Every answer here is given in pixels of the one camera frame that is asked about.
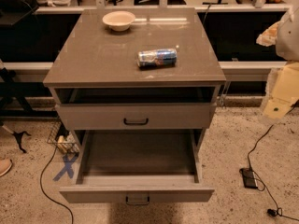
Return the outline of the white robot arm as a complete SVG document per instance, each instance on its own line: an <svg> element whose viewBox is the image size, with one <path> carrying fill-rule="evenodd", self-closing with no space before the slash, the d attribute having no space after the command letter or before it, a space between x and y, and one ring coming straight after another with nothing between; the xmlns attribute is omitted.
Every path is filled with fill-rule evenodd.
<svg viewBox="0 0 299 224"><path fill-rule="evenodd" d="M267 99L263 115L282 119L299 101L299 7L291 7L281 18L261 33L256 43L265 47L274 45L277 56L287 62L267 81Z"/></svg>

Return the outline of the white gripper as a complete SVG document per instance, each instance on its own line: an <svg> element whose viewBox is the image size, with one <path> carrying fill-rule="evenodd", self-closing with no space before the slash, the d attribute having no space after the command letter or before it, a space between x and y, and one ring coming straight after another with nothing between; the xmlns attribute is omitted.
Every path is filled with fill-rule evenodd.
<svg viewBox="0 0 299 224"><path fill-rule="evenodd" d="M277 21L259 34L256 43L265 47L274 46L277 43L278 26ZM272 69L265 91L261 104L263 119L276 122L299 101L299 62L288 61L283 67Z"/></svg>

